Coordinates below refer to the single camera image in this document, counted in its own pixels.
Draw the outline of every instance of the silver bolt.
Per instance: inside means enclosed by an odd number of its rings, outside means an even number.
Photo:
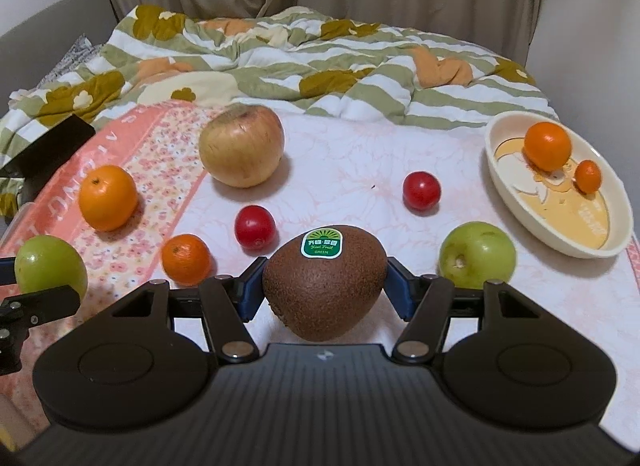
[[[246,341],[229,341],[222,345],[222,352],[230,358],[245,358],[254,351],[254,346]]]
[[[403,341],[397,348],[398,352],[407,358],[421,358],[429,354],[429,346],[421,341]]]

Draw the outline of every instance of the orange fruit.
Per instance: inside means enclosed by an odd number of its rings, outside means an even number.
[[[569,135],[556,123],[535,123],[524,136],[524,155],[543,171],[559,170],[571,157],[571,150]]]
[[[574,182],[585,195],[595,193],[602,184],[602,173],[598,165],[591,160],[584,160],[574,172]]]
[[[179,285],[192,287],[211,272],[211,254],[196,235],[178,235],[162,247],[162,268]]]
[[[118,166],[101,166],[80,184],[78,205],[93,229],[113,231],[124,226],[138,207],[136,183]]]

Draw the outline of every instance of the kiwi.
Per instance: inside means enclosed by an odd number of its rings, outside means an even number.
[[[369,312],[385,278],[386,252],[376,237],[359,227],[325,226],[278,249],[264,268],[262,289],[293,333],[327,341]]]

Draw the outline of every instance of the red fruit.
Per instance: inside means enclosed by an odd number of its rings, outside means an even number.
[[[257,251],[269,245],[276,236],[276,223],[271,214],[261,206],[245,206],[236,217],[236,240],[249,251]]]
[[[415,171],[404,179],[402,197],[406,205],[414,210],[430,210],[439,202],[441,195],[440,183],[430,173]]]

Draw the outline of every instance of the bowl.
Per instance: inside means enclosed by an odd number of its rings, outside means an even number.
[[[551,174],[527,163],[524,136],[540,121],[556,123],[535,113],[504,112],[487,125],[484,149],[498,194],[524,227],[556,251],[576,258],[618,255],[631,241],[634,224],[622,180],[593,146],[564,125],[572,142],[568,163]],[[585,159],[602,172],[602,185],[593,195],[583,195],[573,183],[575,166]]]

